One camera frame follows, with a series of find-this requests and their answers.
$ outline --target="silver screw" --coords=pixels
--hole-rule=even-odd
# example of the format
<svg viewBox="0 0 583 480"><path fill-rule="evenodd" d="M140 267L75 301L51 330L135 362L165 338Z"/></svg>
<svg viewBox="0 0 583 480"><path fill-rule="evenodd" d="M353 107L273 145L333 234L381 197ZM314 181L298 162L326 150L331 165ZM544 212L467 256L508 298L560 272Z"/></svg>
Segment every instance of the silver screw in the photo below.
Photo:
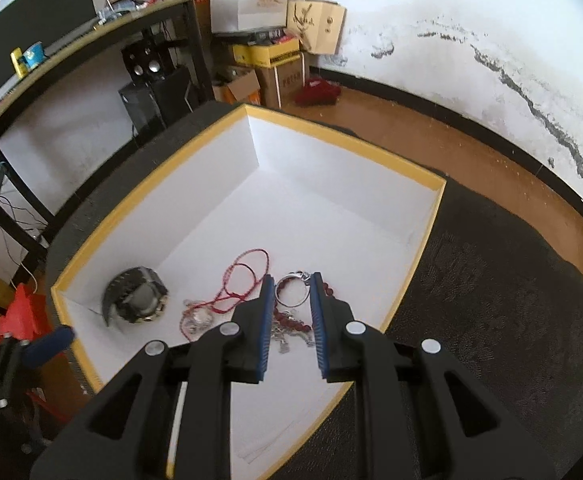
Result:
<svg viewBox="0 0 583 480"><path fill-rule="evenodd" d="M367 327L360 321L350 321L345 325L345 330L352 335L361 335L367 330Z"/></svg>
<svg viewBox="0 0 583 480"><path fill-rule="evenodd" d="M239 330L238 323L234 323L233 321L228 321L220 325L220 333L222 335L236 335Z"/></svg>
<svg viewBox="0 0 583 480"><path fill-rule="evenodd" d="M154 356L161 355L165 351L165 343L162 341L150 341L145 345L145 354Z"/></svg>
<svg viewBox="0 0 583 480"><path fill-rule="evenodd" d="M420 346L428 354L438 354L441 351L441 344L436 339L425 339Z"/></svg>

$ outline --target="wooden floor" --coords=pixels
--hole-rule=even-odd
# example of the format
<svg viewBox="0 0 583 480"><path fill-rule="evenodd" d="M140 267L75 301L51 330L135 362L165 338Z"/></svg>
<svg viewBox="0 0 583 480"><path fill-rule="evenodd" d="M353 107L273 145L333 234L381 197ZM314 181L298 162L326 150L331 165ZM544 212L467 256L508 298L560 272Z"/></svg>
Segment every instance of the wooden floor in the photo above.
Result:
<svg viewBox="0 0 583 480"><path fill-rule="evenodd" d="M583 218L546 184L478 140L409 108L347 88L334 106L289 105L284 110L349 128L377 146L444 171L520 216L583 273Z"/></svg>

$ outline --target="blue cup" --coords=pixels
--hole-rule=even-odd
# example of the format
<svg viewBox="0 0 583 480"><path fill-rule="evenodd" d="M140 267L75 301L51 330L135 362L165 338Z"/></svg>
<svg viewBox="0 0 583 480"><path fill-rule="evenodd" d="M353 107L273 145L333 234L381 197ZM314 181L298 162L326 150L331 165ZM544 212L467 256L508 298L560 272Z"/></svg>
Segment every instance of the blue cup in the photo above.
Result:
<svg viewBox="0 0 583 480"><path fill-rule="evenodd" d="M27 63L27 67L30 70L35 69L38 65L40 65L43 61L45 61L45 52L43 51L43 43L40 41L38 43L33 44L23 54L25 58L25 62Z"/></svg>

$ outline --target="open cardboard box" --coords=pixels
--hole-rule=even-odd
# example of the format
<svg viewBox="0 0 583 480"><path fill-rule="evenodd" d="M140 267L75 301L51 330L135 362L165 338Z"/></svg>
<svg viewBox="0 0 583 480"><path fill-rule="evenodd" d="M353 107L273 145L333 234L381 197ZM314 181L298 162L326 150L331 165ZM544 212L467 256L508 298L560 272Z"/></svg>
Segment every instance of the open cardboard box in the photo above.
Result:
<svg viewBox="0 0 583 480"><path fill-rule="evenodd" d="M211 299L238 254L264 248L275 279L318 270L356 319L385 330L444 184L362 140L243 105L175 152L97 227L52 287L60 321L74 327L76 359L98 391L146 342L187 342L184 300ZM107 327L99 314L105 286L134 266L155 269L166 284L165 313ZM311 324L308 302L295 316ZM232 478L275 471L348 387L321 379L314 348L289 343L286 354L272 344L263 383L232 385Z"/></svg>

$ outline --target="red string necklace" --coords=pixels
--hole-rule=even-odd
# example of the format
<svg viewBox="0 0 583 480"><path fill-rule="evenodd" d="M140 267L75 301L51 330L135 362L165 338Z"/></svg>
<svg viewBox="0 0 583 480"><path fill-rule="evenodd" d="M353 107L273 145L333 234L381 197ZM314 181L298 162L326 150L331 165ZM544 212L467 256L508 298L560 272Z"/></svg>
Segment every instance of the red string necklace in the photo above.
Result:
<svg viewBox="0 0 583 480"><path fill-rule="evenodd" d="M258 277L256 275L256 273L254 272L254 269L252 269L248 264L241 262L242 258L244 258L245 256L247 256L248 254L251 254L251 253L263 253L265 255L265 261L266 261L265 271L263 272L262 276L260 276L260 277ZM238 292L232 292L232 291L228 290L228 285L230 284L230 280L232 279L232 274L233 274L234 270L236 270L236 267L245 267L251 273L252 279L254 280L252 285L249 287L249 290L247 290L246 292L243 292L241 294ZM236 257L236 259L234 260L234 262L229 267L227 267L227 269L223 273L222 286L220 287L220 290L218 291L218 294L216 294L214 299L211 301L204 301L203 303L194 303L183 311L183 315L180 319L180 332L181 332L181 334L183 334L183 336L185 336L187 338L187 340L191 341L190 334L185 329L184 323L185 323L185 320L187 319L187 317L190 316L194 310L196 310L198 308L207 307L207 308L209 308L210 311L214 312L215 314L226 314L228 312L231 312L234 308L236 308L237 304L242 303L243 301L247 301L249 296L251 296L253 294L253 292L256 290L256 288L263 282L263 279L265 278L265 274L267 274L268 272L269 272L269 253L267 253L267 251L265 251L264 249L250 249L249 251L245 251L244 253L239 254ZM222 301L232 300L232 299L234 299L236 301L234 301L229 307L227 307L225 309L219 308L219 306L218 306L219 303L221 303Z"/></svg>

